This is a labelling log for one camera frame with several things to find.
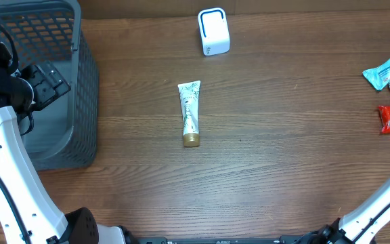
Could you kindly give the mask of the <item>white cream tube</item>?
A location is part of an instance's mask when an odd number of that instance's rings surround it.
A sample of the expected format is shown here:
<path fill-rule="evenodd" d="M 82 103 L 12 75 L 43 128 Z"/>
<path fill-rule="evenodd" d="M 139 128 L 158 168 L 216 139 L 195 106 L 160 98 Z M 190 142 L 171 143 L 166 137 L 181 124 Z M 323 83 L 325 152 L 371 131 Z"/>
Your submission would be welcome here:
<path fill-rule="evenodd" d="M 197 147 L 200 145 L 198 107 L 200 81 L 182 83 L 178 86 L 183 119 L 183 145 Z"/>

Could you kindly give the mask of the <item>teal wipes packet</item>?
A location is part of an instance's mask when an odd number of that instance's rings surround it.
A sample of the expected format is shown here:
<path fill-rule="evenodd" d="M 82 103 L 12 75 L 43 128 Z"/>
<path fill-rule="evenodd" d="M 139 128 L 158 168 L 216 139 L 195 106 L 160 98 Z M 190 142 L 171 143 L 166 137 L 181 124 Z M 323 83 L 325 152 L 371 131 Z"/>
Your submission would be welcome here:
<path fill-rule="evenodd" d="M 390 82 L 390 58 L 384 64 L 364 70 L 363 76 L 377 91 L 381 91 Z"/>

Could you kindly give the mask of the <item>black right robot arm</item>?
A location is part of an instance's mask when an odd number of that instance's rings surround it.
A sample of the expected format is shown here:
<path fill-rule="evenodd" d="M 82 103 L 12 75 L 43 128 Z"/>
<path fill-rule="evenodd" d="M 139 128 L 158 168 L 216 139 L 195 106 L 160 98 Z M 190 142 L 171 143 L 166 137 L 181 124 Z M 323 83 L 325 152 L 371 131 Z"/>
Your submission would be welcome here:
<path fill-rule="evenodd" d="M 358 208 L 334 226 L 319 230 L 312 243 L 367 244 L 390 221 L 390 178 Z"/>

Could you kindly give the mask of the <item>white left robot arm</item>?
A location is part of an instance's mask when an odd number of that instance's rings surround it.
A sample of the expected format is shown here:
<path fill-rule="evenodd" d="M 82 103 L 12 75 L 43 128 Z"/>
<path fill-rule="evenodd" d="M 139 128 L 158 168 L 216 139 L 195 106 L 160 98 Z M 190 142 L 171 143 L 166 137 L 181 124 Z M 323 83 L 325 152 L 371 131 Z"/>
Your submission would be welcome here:
<path fill-rule="evenodd" d="M 5 29 L 0 25 L 0 32 Z M 0 223 L 7 243 L 136 243 L 122 226 L 98 224 L 82 207 L 61 212 L 47 194 L 18 128 L 70 91 L 49 63 L 18 69 L 14 47 L 0 42 Z"/>

